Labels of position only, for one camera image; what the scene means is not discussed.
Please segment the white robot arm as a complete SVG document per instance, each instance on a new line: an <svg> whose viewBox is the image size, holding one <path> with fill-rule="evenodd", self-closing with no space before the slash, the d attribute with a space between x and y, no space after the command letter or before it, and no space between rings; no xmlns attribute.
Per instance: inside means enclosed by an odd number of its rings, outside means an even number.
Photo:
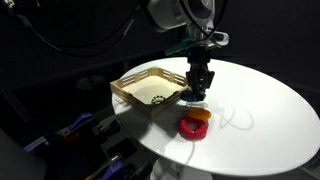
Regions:
<svg viewBox="0 0 320 180"><path fill-rule="evenodd" d="M217 31L227 2L224 0L219 17L215 18L215 0L146 0L146 15L158 32L186 27L182 42L166 51L167 55L187 53L188 89L180 94L184 101L203 101L211 86L215 72L208 69L208 51L229 43L229 35Z"/></svg>

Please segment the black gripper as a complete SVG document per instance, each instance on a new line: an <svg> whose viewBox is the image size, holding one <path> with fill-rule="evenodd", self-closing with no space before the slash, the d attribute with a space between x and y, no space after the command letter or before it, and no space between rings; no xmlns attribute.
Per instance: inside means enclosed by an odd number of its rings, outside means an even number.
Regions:
<svg viewBox="0 0 320 180"><path fill-rule="evenodd" d="M193 96L198 96L198 88L200 88L200 94L206 97L214 77L214 72L208 69L210 58L206 49L201 46L190 48L187 62L190 64L190 70L186 73L190 93Z"/></svg>

